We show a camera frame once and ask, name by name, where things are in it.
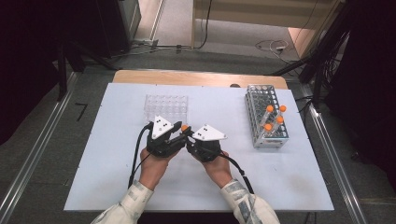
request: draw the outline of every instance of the metal test tube rack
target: metal test tube rack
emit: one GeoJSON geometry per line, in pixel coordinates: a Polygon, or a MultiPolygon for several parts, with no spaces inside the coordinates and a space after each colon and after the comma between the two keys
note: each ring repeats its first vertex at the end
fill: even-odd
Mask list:
{"type": "Polygon", "coordinates": [[[263,127],[260,121],[268,105],[274,107],[274,112],[269,116],[266,123],[274,123],[279,110],[279,102],[275,88],[272,85],[248,85],[245,96],[247,103],[250,130],[252,133],[253,146],[255,148],[281,148],[289,140],[285,122],[274,131],[271,136],[262,136],[263,127]]]}

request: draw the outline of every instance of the black stand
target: black stand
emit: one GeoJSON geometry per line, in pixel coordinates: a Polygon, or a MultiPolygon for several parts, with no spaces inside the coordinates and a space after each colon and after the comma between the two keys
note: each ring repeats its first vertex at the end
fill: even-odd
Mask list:
{"type": "Polygon", "coordinates": [[[85,63],[82,61],[80,54],[83,53],[90,58],[94,59],[97,63],[103,65],[107,69],[118,71],[121,68],[116,68],[111,63],[106,62],[101,57],[97,56],[92,51],[81,46],[77,42],[60,41],[58,44],[58,73],[59,73],[59,96],[58,102],[61,101],[67,93],[67,80],[66,80],[66,59],[72,66],[75,72],[84,72],[85,63]]]}
{"type": "Polygon", "coordinates": [[[312,103],[314,108],[319,112],[319,97],[320,89],[323,81],[323,74],[318,73],[319,69],[325,64],[327,60],[332,59],[332,49],[337,44],[341,36],[349,30],[351,9],[354,1],[347,1],[342,10],[339,12],[338,16],[335,18],[331,27],[323,39],[319,42],[317,49],[315,49],[309,56],[302,58],[296,63],[292,63],[285,68],[282,68],[273,74],[272,76],[282,76],[289,71],[296,69],[304,64],[306,67],[303,69],[302,73],[299,75],[299,80],[302,83],[308,83],[313,76],[315,76],[314,92],[312,103]]]}

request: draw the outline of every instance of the test tube rack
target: test tube rack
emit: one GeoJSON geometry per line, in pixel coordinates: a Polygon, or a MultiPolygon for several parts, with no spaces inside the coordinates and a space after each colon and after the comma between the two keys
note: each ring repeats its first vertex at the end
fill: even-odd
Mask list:
{"type": "Polygon", "coordinates": [[[271,136],[262,136],[263,127],[260,121],[268,105],[274,107],[274,112],[269,116],[266,123],[273,123],[279,111],[279,102],[275,88],[272,85],[248,85],[245,95],[248,119],[252,133],[253,146],[255,148],[281,148],[289,140],[285,122],[279,126],[271,136]]]}
{"type": "Polygon", "coordinates": [[[146,123],[161,116],[172,123],[188,121],[189,98],[185,95],[146,95],[144,106],[146,123]]]}

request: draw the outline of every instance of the sleeve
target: sleeve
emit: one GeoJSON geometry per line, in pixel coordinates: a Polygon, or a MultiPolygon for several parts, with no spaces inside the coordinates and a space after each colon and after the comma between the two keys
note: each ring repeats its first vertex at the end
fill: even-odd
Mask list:
{"type": "Polygon", "coordinates": [[[123,199],[99,215],[92,224],[135,224],[154,192],[134,180],[123,199]]]}
{"type": "Polygon", "coordinates": [[[239,223],[279,223],[273,208],[264,199],[250,194],[238,180],[230,181],[221,189],[221,194],[233,209],[233,215],[239,223]]]}

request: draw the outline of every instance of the hand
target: hand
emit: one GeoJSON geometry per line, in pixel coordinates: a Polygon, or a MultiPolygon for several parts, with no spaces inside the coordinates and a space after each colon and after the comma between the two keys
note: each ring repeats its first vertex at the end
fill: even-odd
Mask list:
{"type": "Polygon", "coordinates": [[[217,156],[213,161],[201,162],[205,167],[207,174],[215,182],[219,188],[223,188],[233,177],[231,176],[230,163],[227,159],[217,156]]]}
{"type": "Polygon", "coordinates": [[[176,156],[178,151],[168,158],[158,158],[149,154],[144,148],[140,153],[140,160],[146,159],[142,162],[142,173],[140,174],[139,182],[146,186],[146,188],[154,190],[160,182],[168,166],[169,161],[176,156]]]}

